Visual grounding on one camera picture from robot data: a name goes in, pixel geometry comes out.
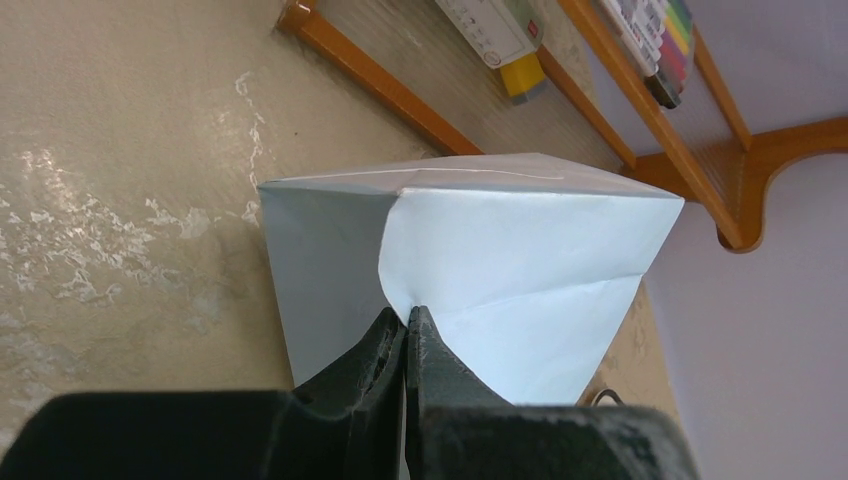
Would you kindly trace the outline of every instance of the lavender wall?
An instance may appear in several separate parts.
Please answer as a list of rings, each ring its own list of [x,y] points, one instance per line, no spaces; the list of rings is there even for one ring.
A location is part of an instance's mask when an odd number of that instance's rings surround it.
[[[762,246],[722,249],[687,204],[647,275],[705,480],[848,472],[848,155],[774,182]]]

